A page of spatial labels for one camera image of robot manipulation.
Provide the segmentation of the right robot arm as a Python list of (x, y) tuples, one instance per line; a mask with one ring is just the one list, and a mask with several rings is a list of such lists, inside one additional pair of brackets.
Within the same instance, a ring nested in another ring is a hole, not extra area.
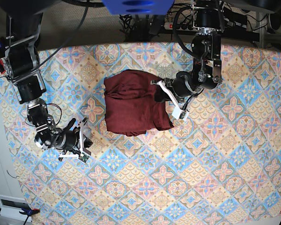
[(44, 11), (56, 0), (0, 0), (7, 14), (7, 35), (0, 38), (0, 73), (18, 90), (18, 101), (27, 105), (28, 121), (36, 128), (34, 142), (44, 150), (56, 148), (63, 154), (81, 155), (93, 143), (83, 132), (86, 120), (74, 127), (71, 119), (59, 128), (41, 98), (46, 92), (40, 73), (36, 41), (39, 38)]

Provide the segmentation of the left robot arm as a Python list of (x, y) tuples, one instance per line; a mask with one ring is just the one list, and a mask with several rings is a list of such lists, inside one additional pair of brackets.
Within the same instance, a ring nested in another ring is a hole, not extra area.
[[(251, 42), (256, 38), (266, 38), (266, 35), (257, 33), (256, 29), (245, 31), (236, 26), (229, 27), (225, 18), (233, 22), (238, 14), (231, 10), (225, 11), (224, 4), (262, 13), (267, 21), (270, 21), (272, 15), (281, 19), (281, 0), (195, 0), (192, 4), (183, 3), (175, 14), (172, 34), (179, 46), (193, 57), (193, 69), (191, 72), (178, 72), (174, 79), (152, 81), (151, 83), (157, 86), (154, 96), (156, 102), (171, 101), (187, 105), (204, 89), (212, 90), (222, 83), (222, 37)], [(192, 16), (191, 28), (197, 31), (191, 49), (185, 46), (177, 31), (179, 17), (184, 11), (188, 11)]]

